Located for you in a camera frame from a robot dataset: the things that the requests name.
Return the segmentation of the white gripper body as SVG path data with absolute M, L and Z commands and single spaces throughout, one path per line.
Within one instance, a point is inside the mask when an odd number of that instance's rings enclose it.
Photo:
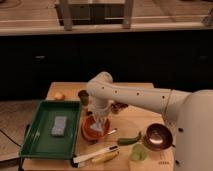
M 89 109 L 96 117 L 104 118 L 110 113 L 110 104 L 107 100 L 93 100 L 89 106 Z

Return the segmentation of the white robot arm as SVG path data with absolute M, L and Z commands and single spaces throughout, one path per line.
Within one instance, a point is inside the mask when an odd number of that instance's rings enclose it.
M 91 110 L 104 116 L 109 100 L 162 114 L 176 123 L 174 171 L 213 171 L 213 90 L 184 92 L 171 89 L 119 86 L 108 72 L 86 85 Z

